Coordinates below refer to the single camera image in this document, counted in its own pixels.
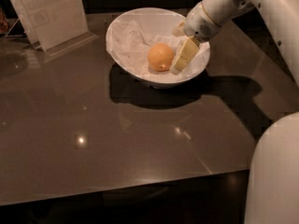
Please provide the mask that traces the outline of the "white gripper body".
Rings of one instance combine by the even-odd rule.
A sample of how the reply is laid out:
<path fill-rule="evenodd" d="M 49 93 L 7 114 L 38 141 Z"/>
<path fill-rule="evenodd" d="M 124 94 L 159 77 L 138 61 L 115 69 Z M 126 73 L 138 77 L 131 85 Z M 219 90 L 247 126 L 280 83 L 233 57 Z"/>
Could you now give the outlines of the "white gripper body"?
<path fill-rule="evenodd" d="M 193 36 L 200 42 L 207 42 L 219 32 L 219 26 L 208 17 L 202 3 L 198 3 L 188 13 L 183 31 L 186 36 Z"/>

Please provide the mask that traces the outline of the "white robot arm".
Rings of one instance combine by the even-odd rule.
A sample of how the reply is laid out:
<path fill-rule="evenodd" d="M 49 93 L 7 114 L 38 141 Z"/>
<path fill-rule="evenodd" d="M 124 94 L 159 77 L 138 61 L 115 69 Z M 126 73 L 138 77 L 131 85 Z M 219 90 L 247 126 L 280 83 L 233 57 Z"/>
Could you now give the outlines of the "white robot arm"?
<path fill-rule="evenodd" d="M 181 72 L 201 43 L 215 36 L 228 20 L 253 8 L 299 85 L 299 0 L 202 0 L 173 30 L 186 39 L 171 70 Z M 299 112 L 279 113 L 256 145 L 244 224 L 299 224 Z"/>

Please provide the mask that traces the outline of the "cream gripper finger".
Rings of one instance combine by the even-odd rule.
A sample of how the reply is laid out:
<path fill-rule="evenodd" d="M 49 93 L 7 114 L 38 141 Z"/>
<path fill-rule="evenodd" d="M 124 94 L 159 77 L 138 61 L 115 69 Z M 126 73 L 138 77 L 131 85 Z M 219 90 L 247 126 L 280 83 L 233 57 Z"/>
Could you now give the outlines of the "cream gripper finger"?
<path fill-rule="evenodd" d="M 181 21 L 177 26 L 175 26 L 172 30 L 172 35 L 175 37 L 184 36 L 184 25 L 185 21 Z"/>
<path fill-rule="evenodd" d="M 170 72 L 174 75 L 181 73 L 191 62 L 200 49 L 200 42 L 196 37 L 190 36 L 178 45 Z"/>

